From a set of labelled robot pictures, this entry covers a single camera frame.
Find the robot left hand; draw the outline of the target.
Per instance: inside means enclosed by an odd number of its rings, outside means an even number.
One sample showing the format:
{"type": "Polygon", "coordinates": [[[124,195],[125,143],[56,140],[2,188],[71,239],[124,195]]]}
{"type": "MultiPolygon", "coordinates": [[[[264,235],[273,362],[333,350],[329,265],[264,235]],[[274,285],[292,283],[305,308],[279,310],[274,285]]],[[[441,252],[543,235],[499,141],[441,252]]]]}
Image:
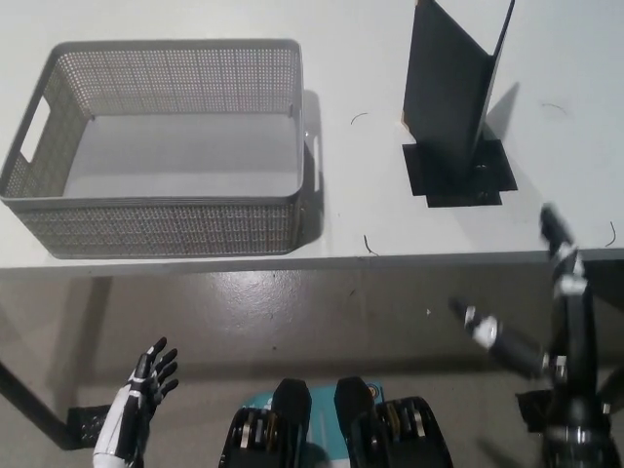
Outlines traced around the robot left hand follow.
{"type": "Polygon", "coordinates": [[[140,354],[118,390],[103,421],[93,451],[94,467],[141,467],[156,409],[178,386],[177,350],[161,337],[140,354]]]}

